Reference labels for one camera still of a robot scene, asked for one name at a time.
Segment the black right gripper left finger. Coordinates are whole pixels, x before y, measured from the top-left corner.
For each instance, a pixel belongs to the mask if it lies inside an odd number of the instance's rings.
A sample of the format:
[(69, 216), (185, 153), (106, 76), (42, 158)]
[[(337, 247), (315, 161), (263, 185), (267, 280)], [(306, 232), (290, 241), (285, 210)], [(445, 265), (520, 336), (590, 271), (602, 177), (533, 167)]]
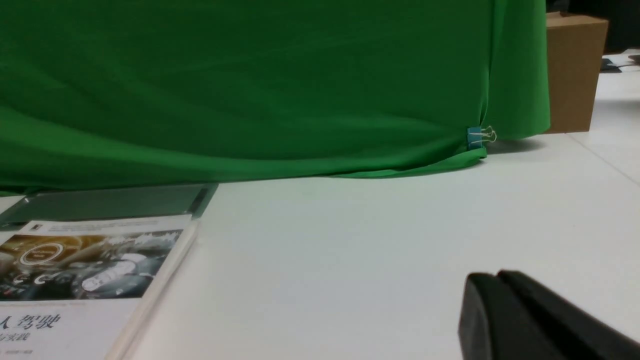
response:
[(565, 360), (515, 293), (489, 273), (467, 275), (458, 323), (464, 360)]

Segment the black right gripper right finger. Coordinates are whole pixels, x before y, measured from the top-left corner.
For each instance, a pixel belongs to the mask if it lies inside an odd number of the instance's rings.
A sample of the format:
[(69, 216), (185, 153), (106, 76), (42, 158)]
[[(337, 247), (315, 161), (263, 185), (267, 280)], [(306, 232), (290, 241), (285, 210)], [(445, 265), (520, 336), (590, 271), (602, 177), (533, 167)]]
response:
[(538, 329), (567, 360), (638, 360), (639, 342), (560, 296), (521, 271), (498, 278), (521, 301)]

